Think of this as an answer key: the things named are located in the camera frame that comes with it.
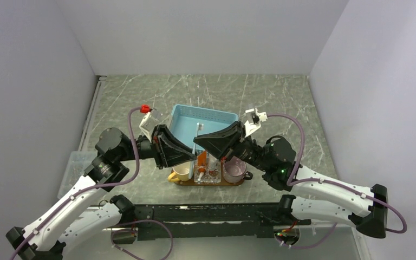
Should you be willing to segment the white toothpaste tube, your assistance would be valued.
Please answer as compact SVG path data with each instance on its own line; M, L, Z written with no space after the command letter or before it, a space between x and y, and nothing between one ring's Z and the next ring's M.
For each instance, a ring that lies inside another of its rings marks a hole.
M218 159L213 154L209 154L207 169L211 177L218 175Z

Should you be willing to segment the orange toothpaste tube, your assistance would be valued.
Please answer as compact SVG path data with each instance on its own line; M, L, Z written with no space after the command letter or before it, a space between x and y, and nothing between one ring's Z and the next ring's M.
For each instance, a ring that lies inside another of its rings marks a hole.
M200 155L197 156L197 170L198 173L204 174L206 172L206 158L207 158L207 151L204 150L201 152Z

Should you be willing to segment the yellow mug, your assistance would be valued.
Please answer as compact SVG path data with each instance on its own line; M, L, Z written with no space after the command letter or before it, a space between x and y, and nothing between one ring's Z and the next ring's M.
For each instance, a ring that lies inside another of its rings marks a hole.
M184 162L172 167L172 172L168 175L167 181L175 183L178 181L189 181L193 178L193 163Z

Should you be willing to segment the clear glass holder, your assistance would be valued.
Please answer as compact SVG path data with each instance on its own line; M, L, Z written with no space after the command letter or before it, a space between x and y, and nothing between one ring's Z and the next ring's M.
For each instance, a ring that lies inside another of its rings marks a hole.
M197 179L198 179L197 161L195 163L193 180L196 181L199 184L200 183L219 183L219 182L221 182L222 171L221 171L220 161L218 160L218 175L216 177L211 177L209 175L209 172L208 172L208 169L207 169L208 158L209 158L209 155L207 155L207 158L206 158L206 163L207 163L206 164L206 172L205 172L204 176L202 177L201 182L197 182Z

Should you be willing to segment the purple mug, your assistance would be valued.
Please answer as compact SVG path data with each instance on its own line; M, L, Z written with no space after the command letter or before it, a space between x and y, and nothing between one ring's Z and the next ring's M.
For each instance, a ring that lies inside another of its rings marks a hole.
M223 165L223 179L232 185L240 185L245 180L252 180L254 175L247 170L246 163L233 157Z

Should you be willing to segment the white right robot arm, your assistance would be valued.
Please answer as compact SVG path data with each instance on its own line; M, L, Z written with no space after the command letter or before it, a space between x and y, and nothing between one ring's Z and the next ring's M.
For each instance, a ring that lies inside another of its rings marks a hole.
M322 175L299 165L296 152L283 136L270 137L263 146L245 136L244 126L236 121L227 128L195 137L193 142L217 159L233 158L263 172L262 179L278 191L288 191L279 202L277 219L284 225L295 220L316 218L344 223L358 232L385 238L388 189L381 184L357 186Z

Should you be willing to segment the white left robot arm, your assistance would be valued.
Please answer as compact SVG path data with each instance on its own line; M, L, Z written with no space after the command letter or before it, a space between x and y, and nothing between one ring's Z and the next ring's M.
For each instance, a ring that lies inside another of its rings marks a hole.
M13 227L6 238L21 259L62 259L63 254L96 232L118 225L125 228L136 219L133 203L123 195L113 196L94 212L88 208L113 188L130 183L126 161L153 159L159 168L194 160L192 150L172 135L165 125L156 125L150 137L134 137L112 127L104 130L97 155L74 186L46 213L25 227Z

